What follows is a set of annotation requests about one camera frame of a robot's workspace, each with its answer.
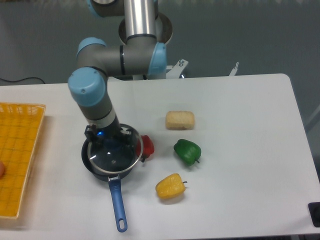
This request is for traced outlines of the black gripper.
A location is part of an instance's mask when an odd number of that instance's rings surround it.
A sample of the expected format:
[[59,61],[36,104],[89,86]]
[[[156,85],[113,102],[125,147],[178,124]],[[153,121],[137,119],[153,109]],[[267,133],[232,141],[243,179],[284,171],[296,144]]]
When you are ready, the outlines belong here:
[[109,124],[102,120],[95,121],[92,125],[87,125],[84,131],[87,144],[97,147],[101,139],[119,139],[123,147],[132,149],[134,147],[133,129],[131,127],[120,126],[117,117]]

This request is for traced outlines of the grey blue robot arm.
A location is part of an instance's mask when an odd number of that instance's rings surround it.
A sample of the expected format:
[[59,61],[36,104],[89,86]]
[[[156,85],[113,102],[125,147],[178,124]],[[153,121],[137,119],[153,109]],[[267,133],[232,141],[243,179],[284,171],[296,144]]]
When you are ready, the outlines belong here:
[[107,46],[96,37],[82,40],[76,54],[77,69],[68,88],[88,121],[89,141],[121,138],[121,126],[108,95],[109,77],[166,74],[167,50],[157,40],[156,0],[88,0],[98,17],[124,16],[126,43]]

